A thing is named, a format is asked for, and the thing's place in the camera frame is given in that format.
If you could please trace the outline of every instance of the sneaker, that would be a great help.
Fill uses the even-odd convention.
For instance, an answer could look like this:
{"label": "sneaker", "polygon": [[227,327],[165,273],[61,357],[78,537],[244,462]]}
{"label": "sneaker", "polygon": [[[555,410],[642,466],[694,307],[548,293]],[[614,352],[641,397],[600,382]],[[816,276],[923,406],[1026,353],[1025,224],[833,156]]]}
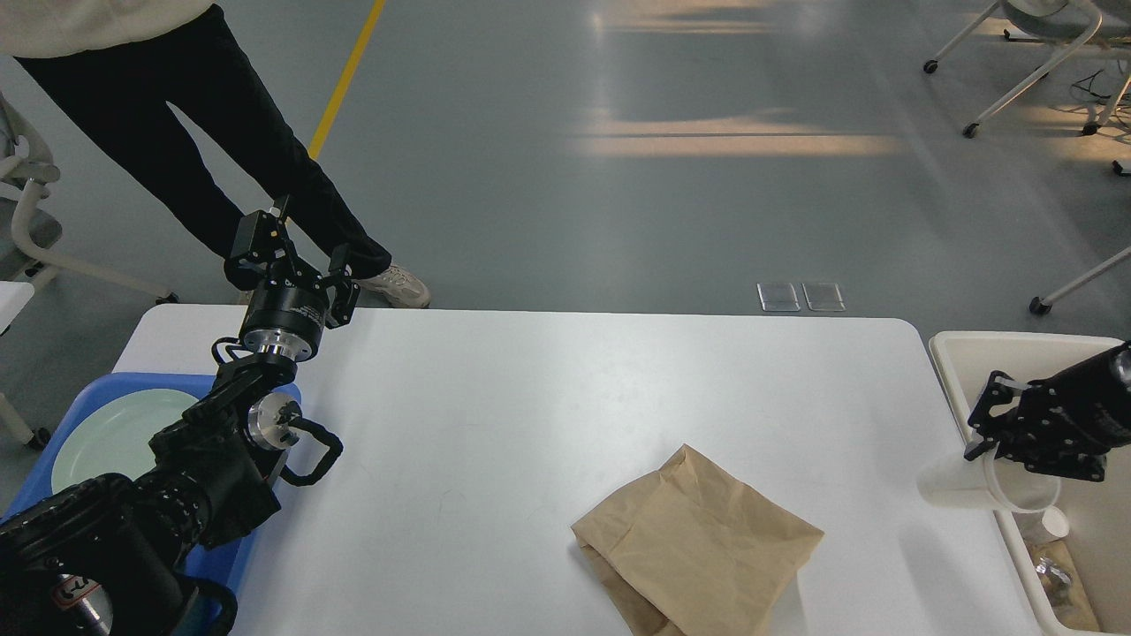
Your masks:
{"label": "sneaker", "polygon": [[372,278],[359,278],[354,282],[363,290],[383,295],[392,307],[424,309],[432,302],[432,293],[428,291],[428,286],[399,265],[390,265]]}

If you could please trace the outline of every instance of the yellow floor line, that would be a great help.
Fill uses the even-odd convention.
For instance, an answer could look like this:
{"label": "yellow floor line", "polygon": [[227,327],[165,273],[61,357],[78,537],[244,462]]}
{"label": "yellow floor line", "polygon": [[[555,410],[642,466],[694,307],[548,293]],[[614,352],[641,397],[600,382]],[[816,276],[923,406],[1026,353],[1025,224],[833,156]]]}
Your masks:
{"label": "yellow floor line", "polygon": [[365,54],[365,45],[369,44],[369,37],[373,34],[373,27],[377,26],[377,20],[381,17],[382,9],[385,9],[385,0],[373,2],[369,18],[365,19],[365,26],[362,27],[361,34],[357,35],[354,50],[349,53],[349,59],[346,60],[346,67],[342,69],[342,77],[338,78],[338,85],[334,88],[334,94],[330,95],[330,103],[326,105],[326,112],[322,113],[322,121],[318,123],[314,138],[310,140],[310,147],[308,148],[310,158],[317,160],[319,153],[322,152],[322,145],[326,144],[326,138],[330,135],[330,128],[334,127],[334,119],[338,117],[338,109],[342,108],[342,102],[346,98],[346,93],[349,91],[349,83],[353,81],[354,71],[357,70],[357,65],[361,63],[361,57]]}

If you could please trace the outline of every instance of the plastic cup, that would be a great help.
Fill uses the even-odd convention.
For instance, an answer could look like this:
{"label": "plastic cup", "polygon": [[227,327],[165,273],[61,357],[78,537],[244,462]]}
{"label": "plastic cup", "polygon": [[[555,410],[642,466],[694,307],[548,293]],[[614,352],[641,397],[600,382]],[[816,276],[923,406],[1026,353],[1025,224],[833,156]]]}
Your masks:
{"label": "plastic cup", "polygon": [[1015,515],[1013,518],[1017,519],[1017,530],[1026,543],[1039,545],[1068,536],[1068,517],[1056,506],[1043,513]]}
{"label": "plastic cup", "polygon": [[1013,513],[1039,513],[1056,502],[1061,489],[1060,478],[994,459],[993,452],[973,462],[960,453],[944,455],[920,471],[917,483],[920,495],[934,506]]}

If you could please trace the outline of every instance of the black pants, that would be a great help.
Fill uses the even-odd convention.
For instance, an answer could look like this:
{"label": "black pants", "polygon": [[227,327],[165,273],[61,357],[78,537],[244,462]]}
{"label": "black pants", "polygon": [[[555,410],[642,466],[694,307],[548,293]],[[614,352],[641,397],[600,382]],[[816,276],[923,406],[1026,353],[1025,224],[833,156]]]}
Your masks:
{"label": "black pants", "polygon": [[165,35],[52,59],[18,59],[60,109],[161,199],[208,249],[227,257],[242,213],[216,186],[173,104],[327,255],[348,242],[359,278],[385,272],[389,252],[370,239],[310,158],[213,6]]}

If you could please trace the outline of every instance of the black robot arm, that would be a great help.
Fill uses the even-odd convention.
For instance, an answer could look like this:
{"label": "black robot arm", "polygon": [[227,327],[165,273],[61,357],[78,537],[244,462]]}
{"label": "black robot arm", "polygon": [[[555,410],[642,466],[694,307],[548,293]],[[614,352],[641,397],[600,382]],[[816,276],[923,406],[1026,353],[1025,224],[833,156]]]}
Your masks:
{"label": "black robot arm", "polygon": [[[1103,481],[1107,453],[1131,444],[1129,392],[1131,341],[1043,380],[994,371],[967,421],[977,435],[965,457],[996,449],[1030,472]],[[991,415],[1013,399],[1015,407]]]}
{"label": "black robot arm", "polygon": [[[283,213],[243,218],[225,273],[254,292],[239,338],[222,340],[245,353],[150,439],[152,471],[84,481],[0,525],[0,634],[172,634],[198,593],[217,587],[178,574],[185,555],[245,536],[278,512],[275,478],[308,485],[326,474],[340,441],[275,389],[318,353],[323,327],[349,321],[357,286],[347,258],[343,246],[323,276],[295,253]],[[292,429],[327,446],[310,475],[286,467]]]}

